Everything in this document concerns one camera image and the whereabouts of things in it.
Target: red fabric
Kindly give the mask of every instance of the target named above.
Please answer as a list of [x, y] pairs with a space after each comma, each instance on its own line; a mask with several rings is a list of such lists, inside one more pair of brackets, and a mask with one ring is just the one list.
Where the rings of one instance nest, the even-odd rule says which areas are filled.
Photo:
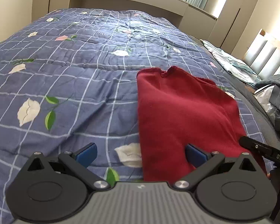
[[[173, 66], [137, 74], [138, 121], [145, 181], [173, 183], [194, 170], [185, 157], [189, 143], [226, 157], [247, 152], [236, 101], [208, 79]], [[258, 162], [264, 167], [260, 156]]]

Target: blue gripper pad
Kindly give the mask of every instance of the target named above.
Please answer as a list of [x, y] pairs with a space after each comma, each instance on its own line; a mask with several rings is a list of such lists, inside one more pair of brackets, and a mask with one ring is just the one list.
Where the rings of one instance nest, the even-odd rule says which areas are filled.
[[88, 167], [97, 157], [98, 148], [95, 143], [90, 143], [74, 153], [75, 160], [84, 167]]
[[198, 147], [188, 144], [186, 146], [186, 158], [194, 167], [199, 167], [211, 158], [211, 155]]

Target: bed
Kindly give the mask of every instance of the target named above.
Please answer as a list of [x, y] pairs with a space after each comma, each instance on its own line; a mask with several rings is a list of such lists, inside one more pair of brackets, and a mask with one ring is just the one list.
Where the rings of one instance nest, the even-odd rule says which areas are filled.
[[56, 10], [0, 43], [0, 224], [13, 220], [5, 191], [35, 151], [58, 155], [94, 142], [91, 171], [106, 178], [112, 167], [121, 181], [141, 180], [141, 164], [118, 153], [139, 143], [136, 75], [170, 66], [213, 80], [237, 101], [247, 135], [280, 149], [245, 88], [168, 20], [135, 10]]

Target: red garment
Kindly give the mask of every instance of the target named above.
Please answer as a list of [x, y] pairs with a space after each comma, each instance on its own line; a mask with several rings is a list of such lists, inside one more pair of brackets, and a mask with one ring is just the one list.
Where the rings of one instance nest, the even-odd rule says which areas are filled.
[[[145, 181], [174, 183], [194, 170], [185, 157], [189, 143], [226, 157], [247, 152], [236, 101], [204, 78], [172, 66], [137, 74], [138, 121]], [[264, 162], [259, 158], [264, 169]]]

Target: folded red shirt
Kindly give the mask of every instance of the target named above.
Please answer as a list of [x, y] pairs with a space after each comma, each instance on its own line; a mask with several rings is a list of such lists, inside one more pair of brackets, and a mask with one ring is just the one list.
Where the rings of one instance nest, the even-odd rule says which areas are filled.
[[[237, 102], [216, 84], [173, 66], [137, 74], [138, 121], [145, 181], [173, 183], [194, 167], [185, 157], [189, 143], [226, 157], [247, 152]], [[264, 162], [257, 156], [264, 169]]]

